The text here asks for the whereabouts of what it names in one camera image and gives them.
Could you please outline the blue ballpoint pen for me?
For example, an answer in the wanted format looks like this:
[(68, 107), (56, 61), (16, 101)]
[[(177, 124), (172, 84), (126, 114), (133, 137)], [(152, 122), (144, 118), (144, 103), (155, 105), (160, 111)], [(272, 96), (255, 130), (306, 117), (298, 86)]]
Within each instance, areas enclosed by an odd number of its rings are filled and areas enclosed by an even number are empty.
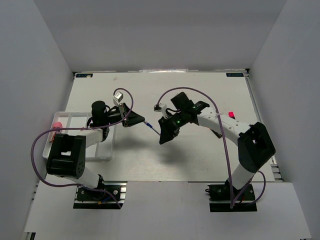
[(152, 125), (149, 125), (149, 127), (156, 133), (160, 136), (160, 132), (157, 131)]

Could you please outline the pink cap black highlighter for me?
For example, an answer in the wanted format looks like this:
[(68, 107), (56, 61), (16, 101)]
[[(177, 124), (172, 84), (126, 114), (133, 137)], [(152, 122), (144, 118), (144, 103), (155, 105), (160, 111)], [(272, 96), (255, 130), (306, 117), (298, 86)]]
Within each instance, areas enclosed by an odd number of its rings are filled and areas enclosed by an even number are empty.
[(232, 118), (232, 119), (235, 119), (235, 114), (234, 114), (233, 111), (230, 111), (230, 112), (228, 113), (228, 116), (229, 116), (230, 118)]

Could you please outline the pink cap clear tube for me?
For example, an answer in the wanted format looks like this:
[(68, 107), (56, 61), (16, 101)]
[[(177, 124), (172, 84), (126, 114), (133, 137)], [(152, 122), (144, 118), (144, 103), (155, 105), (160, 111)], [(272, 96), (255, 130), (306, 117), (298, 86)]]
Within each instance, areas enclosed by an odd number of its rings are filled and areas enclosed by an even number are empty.
[(63, 125), (60, 121), (54, 122), (52, 124), (52, 129), (54, 130), (51, 134), (50, 143), (52, 143), (55, 139), (56, 134), (59, 134), (61, 132), (61, 129), (63, 128)]

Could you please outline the orange cap black highlighter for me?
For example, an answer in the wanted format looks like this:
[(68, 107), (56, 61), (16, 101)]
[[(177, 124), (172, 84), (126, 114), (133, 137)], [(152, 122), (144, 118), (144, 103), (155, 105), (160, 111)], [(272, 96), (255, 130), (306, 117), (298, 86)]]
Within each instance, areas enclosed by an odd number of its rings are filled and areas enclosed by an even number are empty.
[(218, 139), (222, 138), (222, 135), (221, 135), (220, 133), (218, 133), (218, 132), (216, 132), (216, 131), (214, 131), (214, 130), (211, 130), (211, 131), (215, 134), (215, 136), (216, 136)]

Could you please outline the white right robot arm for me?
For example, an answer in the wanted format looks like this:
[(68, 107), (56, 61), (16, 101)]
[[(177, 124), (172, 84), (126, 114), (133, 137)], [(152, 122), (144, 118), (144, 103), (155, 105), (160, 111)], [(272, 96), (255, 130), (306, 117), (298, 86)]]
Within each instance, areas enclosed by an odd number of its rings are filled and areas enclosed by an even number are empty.
[(239, 122), (218, 113), (208, 103), (194, 103), (184, 92), (171, 99), (176, 112), (171, 114), (165, 104), (158, 103), (154, 111), (162, 113), (159, 143), (165, 144), (178, 136), (184, 125), (196, 124), (232, 141), (238, 150), (239, 164), (226, 180), (226, 195), (236, 200), (244, 193), (244, 186), (276, 153), (276, 149), (264, 124)]

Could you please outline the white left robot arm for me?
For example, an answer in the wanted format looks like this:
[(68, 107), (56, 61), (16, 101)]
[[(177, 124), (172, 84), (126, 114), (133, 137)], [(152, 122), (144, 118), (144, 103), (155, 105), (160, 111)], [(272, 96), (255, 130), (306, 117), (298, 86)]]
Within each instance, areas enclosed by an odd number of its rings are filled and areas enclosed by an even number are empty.
[(47, 173), (88, 188), (88, 193), (96, 200), (103, 198), (106, 193), (103, 177), (86, 167), (86, 149), (106, 141), (110, 128), (117, 122), (128, 128), (144, 121), (143, 116), (131, 111), (125, 103), (108, 109), (104, 101), (95, 101), (91, 105), (88, 129), (77, 135), (55, 135), (46, 164)]

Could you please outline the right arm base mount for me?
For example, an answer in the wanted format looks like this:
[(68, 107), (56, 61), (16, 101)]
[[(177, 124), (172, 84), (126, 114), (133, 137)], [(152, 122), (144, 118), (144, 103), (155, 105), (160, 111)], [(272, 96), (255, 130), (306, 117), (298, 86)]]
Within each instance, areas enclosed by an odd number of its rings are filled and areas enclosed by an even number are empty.
[(252, 203), (256, 199), (252, 184), (236, 200), (233, 208), (229, 187), (225, 184), (210, 184), (205, 192), (208, 194), (211, 213), (257, 212), (257, 204)]

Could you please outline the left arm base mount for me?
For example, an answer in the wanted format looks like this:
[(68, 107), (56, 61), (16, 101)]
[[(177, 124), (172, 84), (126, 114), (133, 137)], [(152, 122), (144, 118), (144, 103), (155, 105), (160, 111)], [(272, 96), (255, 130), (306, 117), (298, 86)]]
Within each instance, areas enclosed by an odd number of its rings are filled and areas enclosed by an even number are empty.
[[(104, 190), (108, 191), (122, 206), (125, 202), (126, 182), (104, 182)], [(83, 187), (76, 189), (73, 209), (85, 210), (120, 210), (114, 199), (105, 192), (87, 190)]]

